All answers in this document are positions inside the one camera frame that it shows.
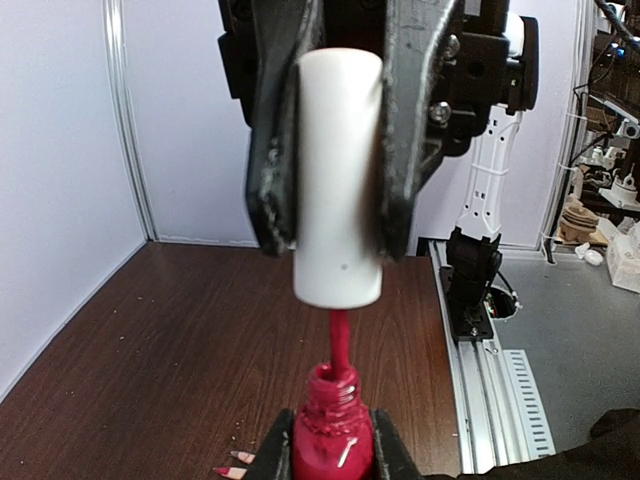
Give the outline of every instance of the gray surface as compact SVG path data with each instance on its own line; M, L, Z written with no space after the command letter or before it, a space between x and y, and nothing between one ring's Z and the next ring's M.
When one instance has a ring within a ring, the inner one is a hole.
M558 260L505 259L524 309L497 330L504 348L526 350L562 451L607 410L640 408L640 296L613 287L606 265Z

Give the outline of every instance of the red nail polish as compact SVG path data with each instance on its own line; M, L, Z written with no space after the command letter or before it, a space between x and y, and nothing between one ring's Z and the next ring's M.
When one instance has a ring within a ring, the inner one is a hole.
M293 430L293 474L304 480L369 480L373 424L362 403L358 373L340 376L318 365L309 376L307 403Z

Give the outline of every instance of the wooden table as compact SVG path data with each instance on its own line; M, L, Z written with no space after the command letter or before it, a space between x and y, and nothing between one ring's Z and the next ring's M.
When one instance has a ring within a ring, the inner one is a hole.
M328 358L325 312L291 291L291 261L148 244L54 339L0 405L1 479L208 479L255 449ZM353 318L363 396L423 473L459 472L431 263L385 269Z

